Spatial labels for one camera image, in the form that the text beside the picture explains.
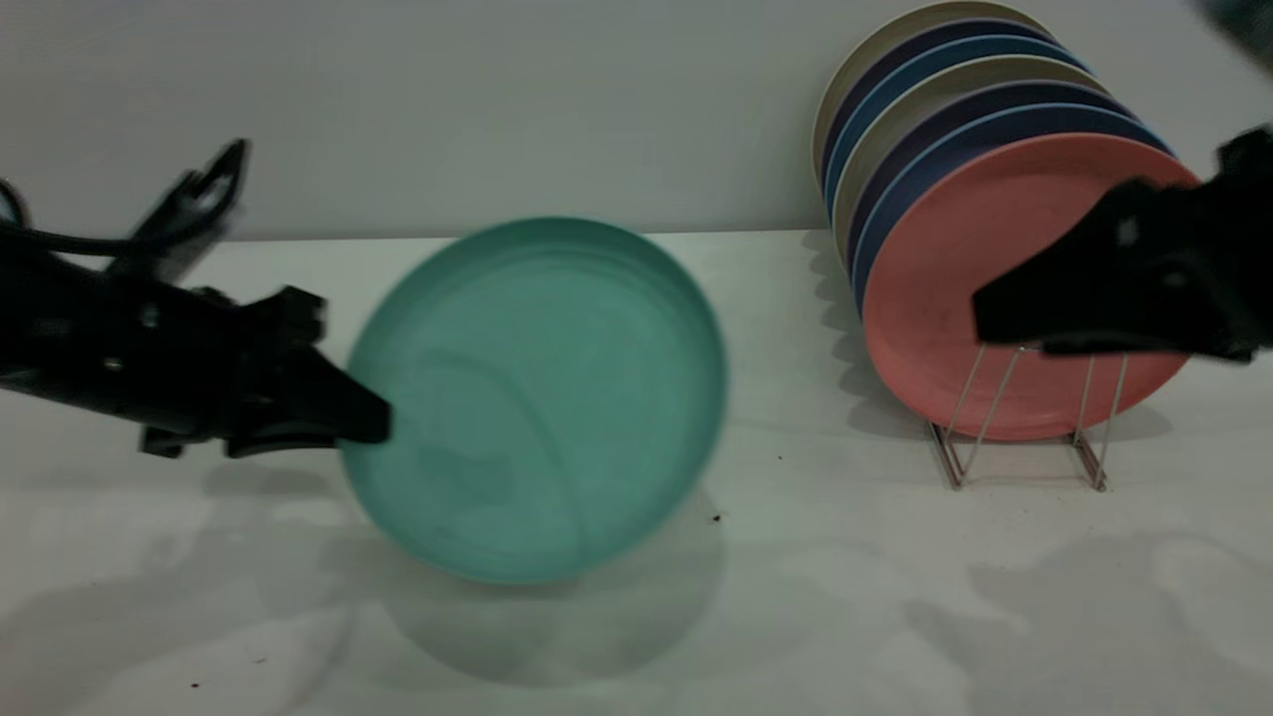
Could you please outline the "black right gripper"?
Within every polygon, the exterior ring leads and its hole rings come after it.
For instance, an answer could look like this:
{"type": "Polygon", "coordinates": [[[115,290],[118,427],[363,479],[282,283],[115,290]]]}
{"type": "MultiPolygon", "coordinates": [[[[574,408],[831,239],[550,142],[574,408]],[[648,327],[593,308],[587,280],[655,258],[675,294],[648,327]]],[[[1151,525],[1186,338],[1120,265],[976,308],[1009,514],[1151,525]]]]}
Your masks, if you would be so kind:
{"type": "Polygon", "coordinates": [[[1250,364],[1270,349],[1270,126],[1218,148],[1206,183],[1122,183],[973,293],[983,343],[1051,355],[1166,353],[1250,364]]]}

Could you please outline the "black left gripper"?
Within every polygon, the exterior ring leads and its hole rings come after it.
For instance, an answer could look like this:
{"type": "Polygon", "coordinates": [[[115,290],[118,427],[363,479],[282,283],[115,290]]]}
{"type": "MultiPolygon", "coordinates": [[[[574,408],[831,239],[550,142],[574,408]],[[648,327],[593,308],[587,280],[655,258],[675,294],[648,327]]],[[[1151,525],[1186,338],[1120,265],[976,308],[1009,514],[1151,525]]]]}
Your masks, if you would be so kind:
{"type": "Polygon", "coordinates": [[[382,445],[391,405],[314,344],[325,299],[286,285],[236,303],[211,288],[39,259],[39,395],[143,426],[140,448],[227,457],[382,445]]]}

